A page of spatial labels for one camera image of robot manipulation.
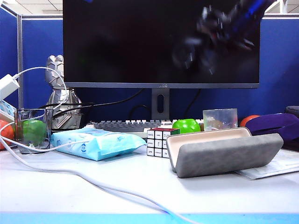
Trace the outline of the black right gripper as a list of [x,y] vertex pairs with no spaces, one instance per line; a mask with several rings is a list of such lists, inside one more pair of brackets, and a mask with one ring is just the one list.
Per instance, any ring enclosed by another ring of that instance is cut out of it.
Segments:
[[254,43],[247,39],[252,24],[246,14],[234,8],[225,14],[211,6],[204,7],[197,21],[197,31],[203,38],[203,46],[214,50],[251,50]]

